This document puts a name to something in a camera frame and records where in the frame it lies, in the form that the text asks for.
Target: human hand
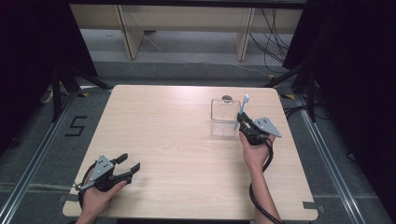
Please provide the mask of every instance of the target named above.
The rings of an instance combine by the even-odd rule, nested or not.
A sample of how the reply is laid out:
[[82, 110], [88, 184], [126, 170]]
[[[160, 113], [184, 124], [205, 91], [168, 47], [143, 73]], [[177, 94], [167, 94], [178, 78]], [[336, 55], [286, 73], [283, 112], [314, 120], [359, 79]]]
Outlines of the human hand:
[[[241, 140], [242, 148], [244, 150], [244, 161], [247, 164], [249, 171], [262, 172], [262, 167], [269, 156], [268, 146], [265, 144], [252, 146], [243, 133], [239, 133], [239, 139]], [[266, 141], [268, 145], [271, 146], [274, 143], [276, 137], [273, 134], [270, 134], [268, 139], [269, 140]]]
[[[87, 176], [90, 179], [93, 170]], [[76, 224], [94, 223], [95, 220], [108, 208], [110, 200], [116, 195], [125, 185], [126, 180], [121, 181], [107, 192], [102, 192], [95, 186], [85, 190], [83, 195], [82, 212]]]

